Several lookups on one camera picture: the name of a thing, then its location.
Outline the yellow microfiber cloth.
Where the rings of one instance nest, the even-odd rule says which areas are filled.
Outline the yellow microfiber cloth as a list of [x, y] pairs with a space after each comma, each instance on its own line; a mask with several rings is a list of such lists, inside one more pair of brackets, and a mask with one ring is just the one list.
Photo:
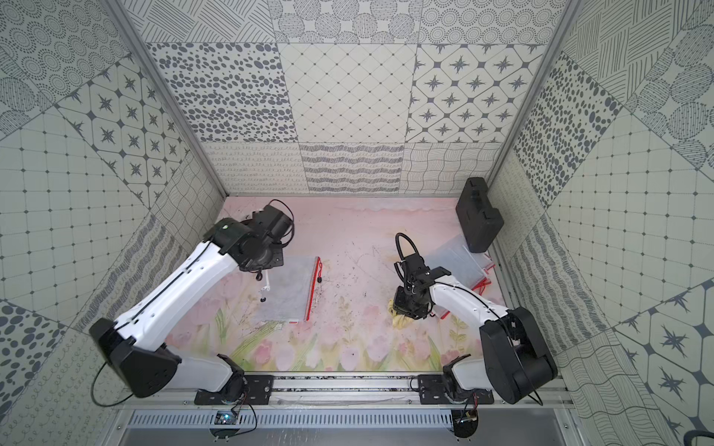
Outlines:
[[394, 300], [390, 300], [388, 303], [388, 312], [390, 314], [390, 317], [392, 317], [392, 327], [395, 330], [403, 330], [406, 327], [409, 327], [411, 323], [414, 321], [412, 318], [409, 318], [397, 311], [396, 306], [394, 306]]

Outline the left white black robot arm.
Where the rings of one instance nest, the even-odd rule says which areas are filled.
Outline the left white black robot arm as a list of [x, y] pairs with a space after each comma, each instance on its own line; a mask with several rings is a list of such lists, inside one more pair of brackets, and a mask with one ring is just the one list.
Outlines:
[[296, 233], [287, 204], [273, 199], [244, 220], [219, 220], [188, 258], [154, 291], [115, 320], [100, 318], [89, 329], [104, 358], [131, 396], [144, 399], [162, 390], [196, 390], [221, 403], [247, 397], [244, 370], [228, 356], [183, 356], [165, 340], [178, 322], [224, 277], [234, 271], [261, 280], [284, 264], [283, 251]]

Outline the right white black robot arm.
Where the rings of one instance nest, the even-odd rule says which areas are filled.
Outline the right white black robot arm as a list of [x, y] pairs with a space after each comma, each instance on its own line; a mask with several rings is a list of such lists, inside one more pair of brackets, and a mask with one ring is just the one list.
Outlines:
[[492, 390], [509, 404], [529, 398], [543, 405], [538, 390], [557, 377], [558, 368], [533, 314], [481, 297], [448, 269], [428, 267], [406, 234], [398, 232], [394, 240], [401, 281], [392, 301], [396, 314], [417, 321], [441, 307], [479, 330], [482, 358], [463, 355], [443, 367], [448, 399], [474, 401], [477, 390]]

